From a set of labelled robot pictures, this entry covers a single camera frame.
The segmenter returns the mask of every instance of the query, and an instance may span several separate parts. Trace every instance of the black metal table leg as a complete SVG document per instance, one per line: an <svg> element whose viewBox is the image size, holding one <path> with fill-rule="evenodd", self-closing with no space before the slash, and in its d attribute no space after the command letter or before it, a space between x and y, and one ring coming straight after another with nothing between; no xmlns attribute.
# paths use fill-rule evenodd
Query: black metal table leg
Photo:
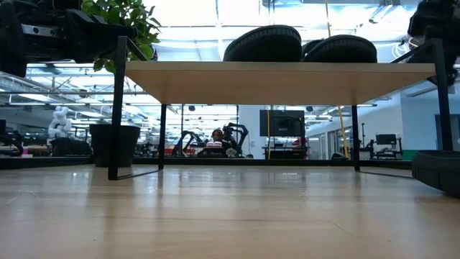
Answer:
<svg viewBox="0 0 460 259"><path fill-rule="evenodd" d="M351 106L351 125L353 128L353 165L354 170L359 171L359 128L358 128L358 107L356 105Z"/></svg>
<svg viewBox="0 0 460 259"><path fill-rule="evenodd" d="M114 106L112 108L112 121L110 126L109 149L109 180L118 179L118 153L119 135L121 125L121 106L123 105L124 71L127 61L127 40L125 36L119 37L116 43L115 54L115 80L114 80Z"/></svg>
<svg viewBox="0 0 460 259"><path fill-rule="evenodd" d="M158 170L162 170L165 167L166 108L167 104L161 105L160 143L158 145Z"/></svg>
<svg viewBox="0 0 460 259"><path fill-rule="evenodd" d="M449 111L449 90L447 86L446 64L442 39L432 39L433 59L436 67L436 81L438 84L439 119L441 121L441 137L443 150L453 150L451 112Z"/></svg>

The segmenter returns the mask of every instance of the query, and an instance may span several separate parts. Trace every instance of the metal beam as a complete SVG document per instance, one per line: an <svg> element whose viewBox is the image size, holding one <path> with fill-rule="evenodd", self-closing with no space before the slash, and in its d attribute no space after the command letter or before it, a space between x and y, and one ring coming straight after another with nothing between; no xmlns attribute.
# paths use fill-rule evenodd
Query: metal beam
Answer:
<svg viewBox="0 0 460 259"><path fill-rule="evenodd" d="M61 95L61 94L66 94L66 95L113 95L113 91L104 91L104 92L97 92L97 91L92 91L92 92L77 92L77 91L62 91L62 92L44 92L44 91L0 91L0 95L10 95L10 94L44 94L44 95ZM123 95L145 95L149 94L147 92L131 92L131 91L125 91L123 92Z"/></svg>
<svg viewBox="0 0 460 259"><path fill-rule="evenodd" d="M88 73L61 73L59 75L54 74L41 74L41 73L28 73L27 77L114 77L114 74L88 74Z"/></svg>

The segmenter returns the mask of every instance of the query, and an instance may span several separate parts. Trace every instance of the potted plant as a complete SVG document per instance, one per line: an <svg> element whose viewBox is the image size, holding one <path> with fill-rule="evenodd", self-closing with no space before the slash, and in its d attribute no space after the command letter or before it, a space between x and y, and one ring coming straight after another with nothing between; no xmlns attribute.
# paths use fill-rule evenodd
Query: potted plant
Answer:
<svg viewBox="0 0 460 259"><path fill-rule="evenodd" d="M99 15L110 24L120 24L134 27L138 36L134 44L147 57L153 56L153 43L159 43L157 39L161 24L152 16L154 6L149 10L142 0L83 0L82 10L89 16ZM128 59L138 60L138 57L128 52ZM103 67L108 72L115 73L113 59L99 58L94 62L94 71ZM92 124L90 126L92 136L94 163L98 167L109 166L110 124ZM119 167L129 167L132 164L134 150L139 138L140 128L134 126L121 126L120 135L124 136L119 141L119 153L117 163Z"/></svg>
<svg viewBox="0 0 460 259"><path fill-rule="evenodd" d="M153 55L152 44L159 43L157 36L160 32L158 27L161 24L152 16L154 6L149 10L142 3L142 0L84 0L82 11L87 15L99 15L108 23L120 24L137 28L138 36L134 44L147 57ZM138 60L131 52L128 54L130 60ZM94 62L94 71L103 67L108 72L115 73L115 63L112 59L99 58Z"/></svg>

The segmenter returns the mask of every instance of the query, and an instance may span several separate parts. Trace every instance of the black planter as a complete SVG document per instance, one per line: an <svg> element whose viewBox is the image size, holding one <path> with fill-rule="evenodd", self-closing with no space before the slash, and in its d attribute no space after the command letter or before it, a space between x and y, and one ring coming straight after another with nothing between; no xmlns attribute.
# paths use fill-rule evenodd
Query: black planter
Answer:
<svg viewBox="0 0 460 259"><path fill-rule="evenodd" d="M110 124L92 124L89 127L89 132L91 133L94 165L96 167L108 167L111 139ZM140 132L139 127L120 126L119 152L116 159L118 167L131 166Z"/></svg>

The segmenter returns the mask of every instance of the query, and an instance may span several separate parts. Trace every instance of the table top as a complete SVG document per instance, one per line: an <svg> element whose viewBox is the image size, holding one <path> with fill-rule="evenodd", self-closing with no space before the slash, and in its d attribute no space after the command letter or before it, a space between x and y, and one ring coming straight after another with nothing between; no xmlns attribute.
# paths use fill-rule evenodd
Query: table top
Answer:
<svg viewBox="0 0 460 259"><path fill-rule="evenodd" d="M130 61L162 104L362 104L435 75L434 64Z"/></svg>

